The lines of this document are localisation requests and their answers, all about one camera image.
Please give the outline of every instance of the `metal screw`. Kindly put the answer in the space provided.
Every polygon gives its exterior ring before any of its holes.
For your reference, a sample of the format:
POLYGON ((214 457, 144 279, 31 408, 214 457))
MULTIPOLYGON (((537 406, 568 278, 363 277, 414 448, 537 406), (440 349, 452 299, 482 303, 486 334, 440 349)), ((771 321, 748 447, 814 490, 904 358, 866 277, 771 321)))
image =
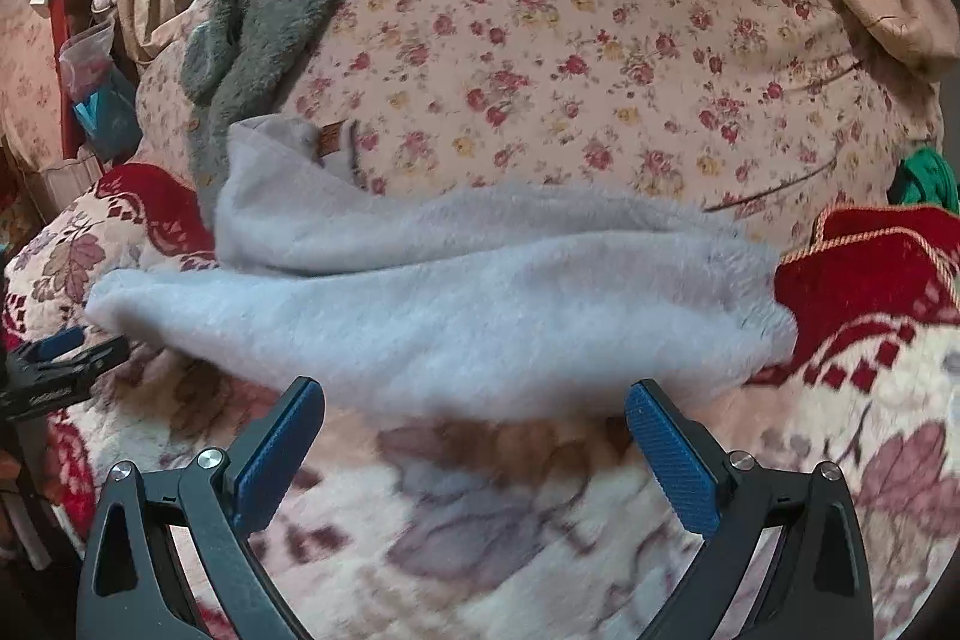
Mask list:
POLYGON ((740 472, 750 472, 757 466, 757 460, 746 451, 731 451, 730 463, 733 469, 738 469, 740 472))
POLYGON ((207 448, 200 456, 197 456, 200 469, 213 469, 221 461, 224 461, 224 455, 216 448, 207 448))
POLYGON ((110 480, 123 480, 124 477, 130 477, 131 472, 133 472, 132 461, 117 461, 110 468, 110 480))
POLYGON ((832 461, 824 461, 820 465, 820 474, 827 480, 840 480, 843 477, 843 471, 832 461))

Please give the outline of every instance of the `leaf pattern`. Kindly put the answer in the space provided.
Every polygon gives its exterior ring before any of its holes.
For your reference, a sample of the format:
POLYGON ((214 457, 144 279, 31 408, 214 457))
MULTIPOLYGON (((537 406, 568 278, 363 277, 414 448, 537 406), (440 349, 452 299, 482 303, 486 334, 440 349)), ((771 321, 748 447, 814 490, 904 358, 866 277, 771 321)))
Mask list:
POLYGON ((81 234, 54 247, 43 266, 43 274, 50 276, 52 292, 62 290, 70 301, 80 304, 86 295, 90 271, 106 257, 96 236, 81 234))
POLYGON ((945 440, 944 421, 888 439, 864 468, 858 504, 909 516, 931 535, 960 533, 960 479, 941 476, 945 440))
POLYGON ((546 530, 573 533, 558 522, 587 488, 589 459, 551 424, 415 425, 379 444, 418 500, 388 554, 405 572, 491 591, 539 554, 546 530))

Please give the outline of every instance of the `floral blanket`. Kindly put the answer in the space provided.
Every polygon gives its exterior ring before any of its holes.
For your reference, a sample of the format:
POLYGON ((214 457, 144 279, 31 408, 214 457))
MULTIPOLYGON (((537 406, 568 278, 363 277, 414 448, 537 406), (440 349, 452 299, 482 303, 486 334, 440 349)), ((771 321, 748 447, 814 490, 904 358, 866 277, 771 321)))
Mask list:
MULTIPOLYGON (((960 379, 958 248, 960 220, 934 208, 828 213, 816 244, 776 277, 800 323, 794 362, 698 415, 725 447, 766 466, 843 467, 877 638, 899 634, 960 535, 947 416, 960 379)), ((117 167, 8 266, 7 343, 83 323, 86 292, 109 269, 211 263, 192 191, 157 167, 117 167)), ((203 445, 227 445, 272 400, 201 362, 136 346, 93 399, 50 420, 80 535, 119 458, 144 470, 183 465, 203 445)), ((178 542, 211 632, 230 637, 188 535, 178 542)), ((680 528, 620 418, 498 425, 330 410, 277 516, 251 542, 315 637, 632 640, 700 538, 680 528)), ((763 540, 718 637, 736 635, 773 545, 763 540)))

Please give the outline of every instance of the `red cloth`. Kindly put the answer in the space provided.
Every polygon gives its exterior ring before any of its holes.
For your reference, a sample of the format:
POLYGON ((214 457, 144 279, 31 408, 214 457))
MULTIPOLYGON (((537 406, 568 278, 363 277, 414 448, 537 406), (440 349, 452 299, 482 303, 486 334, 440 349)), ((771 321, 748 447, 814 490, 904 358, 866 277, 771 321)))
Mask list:
POLYGON ((80 145, 85 142, 86 135, 74 114, 73 101, 64 92, 64 84, 59 72, 59 52, 67 39, 88 28, 91 1, 93 0, 50 0, 48 4, 54 38, 56 80, 61 84, 61 144, 64 145, 64 158, 77 157, 77 152, 80 145))
POLYGON ((849 381, 869 393, 922 324, 960 325, 960 300, 947 254, 960 247, 960 220, 935 207, 836 207, 817 220, 814 242, 776 270, 776 300, 797 317, 794 357, 752 383, 782 384, 803 369, 806 384, 849 381), (883 338, 852 370, 834 359, 851 345, 883 338))

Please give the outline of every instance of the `floral bedsheet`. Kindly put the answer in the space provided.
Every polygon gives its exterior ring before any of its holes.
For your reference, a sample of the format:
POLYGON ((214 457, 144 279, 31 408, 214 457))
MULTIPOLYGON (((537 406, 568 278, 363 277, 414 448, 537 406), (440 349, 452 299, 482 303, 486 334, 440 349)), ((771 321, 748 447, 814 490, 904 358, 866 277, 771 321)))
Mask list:
MULTIPOLYGON (((189 185, 183 53, 144 74, 138 160, 189 185)), ((357 122, 375 193, 626 185, 784 248, 835 201, 883 203, 943 133, 837 0, 344 0, 288 82, 275 109, 357 122)))
MULTIPOLYGON (((766 466, 841 464, 870 561, 875 636, 893 638, 960 534, 947 416, 960 379, 960 220, 832 215, 818 225, 822 242, 776 277, 800 323, 794 362, 698 417, 766 466)), ((7 343, 85 322, 89 286, 109 269, 204 268, 211 250, 192 191, 153 166, 117 167, 8 266, 7 343)), ((274 399, 203 362, 136 346, 93 399, 51 418, 75 527, 85 534, 115 461, 183 465, 206 444, 229 444, 274 399)), ((332 408, 251 542, 315 637, 632 640, 700 538, 680 528, 620 418, 501 425, 332 408)), ((230 637, 188 535, 178 543, 210 629, 230 637)), ((736 634, 773 545, 764 538, 718 637, 736 634)))

